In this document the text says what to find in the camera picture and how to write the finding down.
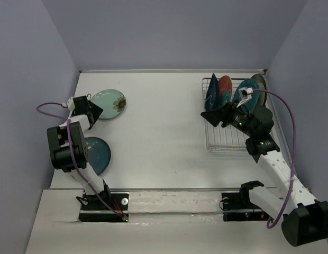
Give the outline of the light green flower plate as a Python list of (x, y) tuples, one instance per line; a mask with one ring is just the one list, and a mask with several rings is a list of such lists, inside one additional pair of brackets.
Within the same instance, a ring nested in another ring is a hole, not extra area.
[(102, 120), (110, 120), (122, 113), (126, 107), (126, 98), (118, 90), (106, 89), (95, 94), (91, 101), (103, 109), (100, 115)]

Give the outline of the cream plate with grey rim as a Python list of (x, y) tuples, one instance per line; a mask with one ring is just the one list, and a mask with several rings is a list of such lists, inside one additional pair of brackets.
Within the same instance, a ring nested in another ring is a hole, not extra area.
[[(262, 90), (267, 89), (265, 79), (261, 74), (254, 74), (251, 78), (257, 83), (258, 89), (262, 89)], [(260, 92), (257, 105), (265, 106), (266, 100), (267, 100), (267, 93)]]

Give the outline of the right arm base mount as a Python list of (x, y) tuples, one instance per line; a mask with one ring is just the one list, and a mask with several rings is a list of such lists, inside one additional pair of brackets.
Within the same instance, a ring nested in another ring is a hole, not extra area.
[(249, 191), (254, 187), (264, 187), (255, 180), (244, 183), (237, 192), (222, 193), (219, 207), (223, 211), (224, 222), (267, 221), (269, 215), (249, 201)]

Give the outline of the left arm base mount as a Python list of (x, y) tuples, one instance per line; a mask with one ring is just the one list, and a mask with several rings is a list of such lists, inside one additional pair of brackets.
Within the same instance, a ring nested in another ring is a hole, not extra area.
[(129, 192), (111, 192), (111, 197), (111, 200), (103, 198), (110, 210), (97, 197), (89, 201), (85, 193), (77, 196), (76, 200), (80, 203), (78, 220), (93, 223), (128, 223)]

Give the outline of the teal scalloped plate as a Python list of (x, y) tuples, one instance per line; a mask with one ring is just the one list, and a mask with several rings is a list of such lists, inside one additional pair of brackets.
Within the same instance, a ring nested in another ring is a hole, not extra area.
[[(246, 79), (243, 82), (240, 83), (240, 85), (236, 88), (233, 98), (232, 98), (232, 102), (234, 103), (238, 103), (241, 100), (240, 97), (240, 93), (239, 93), (239, 89), (240, 88), (244, 88), (244, 87), (248, 87), (248, 88), (252, 88), (253, 90), (258, 89), (259, 86), (257, 84), (257, 82), (253, 79)], [(249, 110), (250, 113), (252, 113), (254, 111), (254, 108), (258, 102), (260, 93), (259, 92), (254, 92), (251, 95), (251, 99), (245, 103), (245, 106), (247, 107), (247, 109)]]

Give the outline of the blue speckled round plate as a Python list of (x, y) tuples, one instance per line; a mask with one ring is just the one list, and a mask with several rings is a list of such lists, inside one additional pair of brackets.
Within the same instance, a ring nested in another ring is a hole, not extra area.
[(86, 137), (89, 164), (97, 175), (101, 175), (111, 161), (111, 149), (106, 141), (98, 137)]

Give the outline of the red and teal plate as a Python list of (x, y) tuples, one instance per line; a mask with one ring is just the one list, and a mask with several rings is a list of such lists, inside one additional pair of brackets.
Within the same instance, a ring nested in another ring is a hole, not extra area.
[(229, 76), (223, 76), (218, 80), (218, 88), (220, 91), (220, 107), (231, 101), (232, 97), (232, 80)]

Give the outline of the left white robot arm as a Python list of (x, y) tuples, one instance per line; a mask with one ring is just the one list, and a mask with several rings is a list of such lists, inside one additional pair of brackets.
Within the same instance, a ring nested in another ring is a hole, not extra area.
[(87, 96), (71, 97), (62, 104), (70, 111), (70, 117), (59, 126), (47, 129), (50, 159), (53, 167), (62, 170), (78, 181), (84, 189), (85, 204), (94, 202), (106, 209), (112, 196), (107, 183), (89, 165), (89, 150), (84, 131), (90, 130), (103, 112)]

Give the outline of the dark blue teardrop plate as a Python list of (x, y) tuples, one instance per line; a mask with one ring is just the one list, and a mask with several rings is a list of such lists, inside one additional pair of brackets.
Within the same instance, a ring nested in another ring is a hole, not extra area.
[(212, 74), (211, 80), (205, 96), (206, 111), (215, 110), (220, 104), (220, 90), (218, 86), (218, 79), (215, 74)]

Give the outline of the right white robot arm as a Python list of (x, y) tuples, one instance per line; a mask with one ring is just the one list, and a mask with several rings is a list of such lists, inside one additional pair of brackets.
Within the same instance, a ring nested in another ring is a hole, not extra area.
[(270, 134), (274, 121), (268, 108), (259, 106), (247, 113), (227, 103), (218, 110), (202, 112), (201, 117), (214, 127), (230, 125), (246, 134), (249, 155), (280, 194), (276, 197), (257, 180), (247, 182), (224, 204), (227, 210), (259, 207), (281, 224), (285, 239), (293, 247), (328, 238), (328, 202), (319, 201), (307, 190), (286, 163)]

